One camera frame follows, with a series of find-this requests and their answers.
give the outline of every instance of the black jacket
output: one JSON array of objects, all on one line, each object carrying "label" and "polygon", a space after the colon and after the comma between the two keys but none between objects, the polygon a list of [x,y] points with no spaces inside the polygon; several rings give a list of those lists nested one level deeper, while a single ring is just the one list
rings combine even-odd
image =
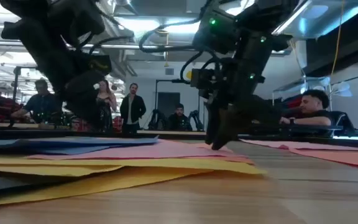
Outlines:
[{"label": "black jacket", "polygon": [[[127,95],[121,103],[119,107],[119,111],[121,112],[121,117],[124,120],[124,124],[128,120],[128,111],[129,111],[129,95]],[[146,113],[146,106],[144,105],[143,98],[141,96],[135,95],[134,101],[131,106],[131,120],[132,122],[136,122]]]},{"label": "black jacket", "polygon": [[189,119],[185,116],[178,116],[176,113],[168,118],[168,129],[171,131],[192,131]]}]

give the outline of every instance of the desk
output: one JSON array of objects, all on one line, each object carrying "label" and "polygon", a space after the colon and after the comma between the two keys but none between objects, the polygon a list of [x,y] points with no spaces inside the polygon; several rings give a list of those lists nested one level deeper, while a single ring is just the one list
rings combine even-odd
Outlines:
[{"label": "desk", "polygon": [[268,174],[227,172],[101,194],[0,207],[0,224],[355,224],[358,169],[232,142]]}]

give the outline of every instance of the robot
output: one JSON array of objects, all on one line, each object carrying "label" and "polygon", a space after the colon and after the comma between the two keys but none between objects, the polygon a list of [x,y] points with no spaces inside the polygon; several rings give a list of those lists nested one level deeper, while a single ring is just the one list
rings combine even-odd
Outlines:
[{"label": "robot", "polygon": [[[100,11],[97,1],[0,0],[2,7],[22,18],[16,23],[5,22],[1,37],[20,40],[37,62],[38,69],[50,80],[56,95],[67,102],[67,108],[77,117],[94,125],[98,125],[94,100],[98,91],[94,86],[112,68],[108,55],[91,55],[82,52],[81,48],[92,36],[104,31],[103,16],[117,24],[113,18]],[[208,99],[206,143],[213,144],[215,150],[238,133],[242,122],[238,122],[237,118],[257,113],[274,114],[253,92],[257,84],[264,81],[262,72],[272,50],[288,47],[290,36],[274,36],[271,33],[290,17],[299,0],[256,0],[238,16],[221,10],[219,2],[207,0],[198,18],[174,24],[200,21],[192,45],[158,49],[143,47],[150,35],[169,25],[149,31],[139,44],[143,52],[199,51],[185,66],[203,52],[212,55],[207,64],[214,63],[215,69],[205,69],[206,64],[202,69],[194,70],[191,82],[185,83],[199,89],[200,96]],[[79,37],[87,33],[89,37],[80,43]],[[70,50],[67,44],[76,50]],[[218,58],[215,52],[234,52],[234,55],[231,58]],[[253,108],[250,110],[247,105],[253,105]]]}]

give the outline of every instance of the man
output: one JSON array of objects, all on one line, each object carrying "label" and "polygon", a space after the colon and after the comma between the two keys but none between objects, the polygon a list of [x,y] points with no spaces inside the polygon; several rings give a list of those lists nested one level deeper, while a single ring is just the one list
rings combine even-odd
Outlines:
[{"label": "man", "polygon": [[193,128],[188,120],[188,118],[184,115],[185,107],[183,104],[179,103],[175,110],[175,113],[172,114],[168,118],[168,128],[172,131],[192,131]]},{"label": "man", "polygon": [[37,80],[35,89],[37,94],[31,96],[22,109],[11,114],[12,118],[23,118],[24,115],[32,111],[32,119],[36,123],[41,123],[48,121],[48,118],[62,109],[55,96],[48,91],[48,83],[45,80]]},{"label": "man", "polygon": [[124,120],[122,132],[124,134],[136,134],[139,130],[139,118],[146,113],[143,98],[136,95],[138,85],[132,83],[129,86],[129,94],[122,100],[120,106],[121,117]]},{"label": "man", "polygon": [[329,106],[327,94],[321,90],[308,90],[303,93],[300,105],[301,114],[296,118],[281,118],[280,123],[330,126],[333,119],[325,109]]}]

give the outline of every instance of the person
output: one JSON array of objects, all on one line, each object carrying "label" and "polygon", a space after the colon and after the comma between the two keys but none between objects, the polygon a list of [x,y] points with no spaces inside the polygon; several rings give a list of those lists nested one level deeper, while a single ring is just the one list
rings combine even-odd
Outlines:
[{"label": "person", "polygon": [[100,131],[112,132],[111,110],[117,110],[117,99],[116,96],[111,93],[107,80],[99,82],[99,93],[96,101],[100,110]]},{"label": "person", "polygon": [[168,118],[168,129],[172,131],[192,131],[193,128],[189,119],[184,115],[185,107],[179,103],[176,106],[175,113]]},{"label": "person", "polygon": [[139,118],[146,113],[143,98],[136,95],[138,85],[132,83],[129,86],[129,94],[122,100],[120,106],[121,117],[124,120],[122,132],[124,134],[136,134],[139,130]]},{"label": "person", "polygon": [[62,110],[55,95],[48,91],[48,83],[44,79],[35,81],[37,94],[31,96],[27,104],[20,110],[11,114],[12,118],[23,118],[32,111],[32,119],[36,123],[48,121],[54,114]]},{"label": "person", "polygon": [[280,123],[330,126],[333,119],[325,109],[329,106],[329,98],[324,91],[308,90],[303,93],[300,105],[301,113],[296,118],[281,118]]}]

